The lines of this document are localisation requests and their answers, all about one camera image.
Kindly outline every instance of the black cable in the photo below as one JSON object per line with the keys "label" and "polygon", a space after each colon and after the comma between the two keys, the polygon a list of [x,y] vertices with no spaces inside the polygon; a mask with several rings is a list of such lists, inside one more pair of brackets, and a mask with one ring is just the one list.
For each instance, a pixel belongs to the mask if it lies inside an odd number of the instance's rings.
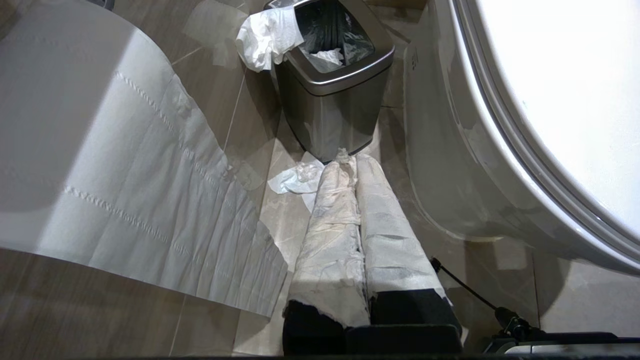
{"label": "black cable", "polygon": [[449,275],[451,279],[454,279],[458,284],[460,284],[460,286],[467,289],[467,291],[469,291],[473,296],[477,297],[481,302],[484,302],[488,307],[492,308],[494,311],[498,308],[497,306],[493,305],[488,300],[480,296],[480,294],[476,293],[472,288],[468,287],[464,282],[462,282],[459,278],[453,275],[450,271],[448,271],[446,267],[442,266],[442,263],[438,259],[431,258],[431,266],[433,266],[433,269],[436,270],[436,274],[438,273],[438,271],[442,269],[442,271],[447,273],[447,275]]}

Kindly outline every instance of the trash can lid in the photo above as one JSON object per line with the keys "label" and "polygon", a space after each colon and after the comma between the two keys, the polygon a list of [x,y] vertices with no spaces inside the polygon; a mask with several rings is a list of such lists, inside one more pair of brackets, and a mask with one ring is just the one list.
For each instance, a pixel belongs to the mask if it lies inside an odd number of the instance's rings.
{"label": "trash can lid", "polygon": [[[294,6],[299,8],[322,0],[273,0],[265,8]],[[329,95],[356,86],[391,66],[394,45],[371,9],[362,0],[338,0],[356,19],[373,44],[373,54],[364,59],[331,72],[319,72],[299,47],[285,54],[284,66],[291,70],[298,81],[314,95]]]}

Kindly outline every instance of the trash can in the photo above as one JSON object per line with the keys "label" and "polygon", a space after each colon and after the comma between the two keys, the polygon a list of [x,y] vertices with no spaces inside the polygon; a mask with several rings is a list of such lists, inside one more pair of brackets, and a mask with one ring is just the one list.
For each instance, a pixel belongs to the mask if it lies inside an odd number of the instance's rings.
{"label": "trash can", "polygon": [[284,115],[320,161],[335,159],[339,148],[358,152],[376,127],[391,38],[362,0],[275,0],[266,8],[292,4],[305,42],[275,66]]}

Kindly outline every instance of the trash can opening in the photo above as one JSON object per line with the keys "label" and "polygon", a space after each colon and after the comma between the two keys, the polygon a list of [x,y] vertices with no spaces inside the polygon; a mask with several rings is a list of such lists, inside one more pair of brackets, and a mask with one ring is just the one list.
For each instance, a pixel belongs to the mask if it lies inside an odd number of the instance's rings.
{"label": "trash can opening", "polygon": [[339,0],[317,0],[296,9],[299,48],[319,72],[331,72],[373,54],[373,43]]}

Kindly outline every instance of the toilet bowl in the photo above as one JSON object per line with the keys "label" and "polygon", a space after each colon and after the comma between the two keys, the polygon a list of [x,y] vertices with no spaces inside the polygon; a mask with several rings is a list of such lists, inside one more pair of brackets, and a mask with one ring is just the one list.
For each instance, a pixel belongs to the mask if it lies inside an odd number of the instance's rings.
{"label": "toilet bowl", "polygon": [[404,82],[424,216],[640,274],[639,20],[633,1],[430,1]]}

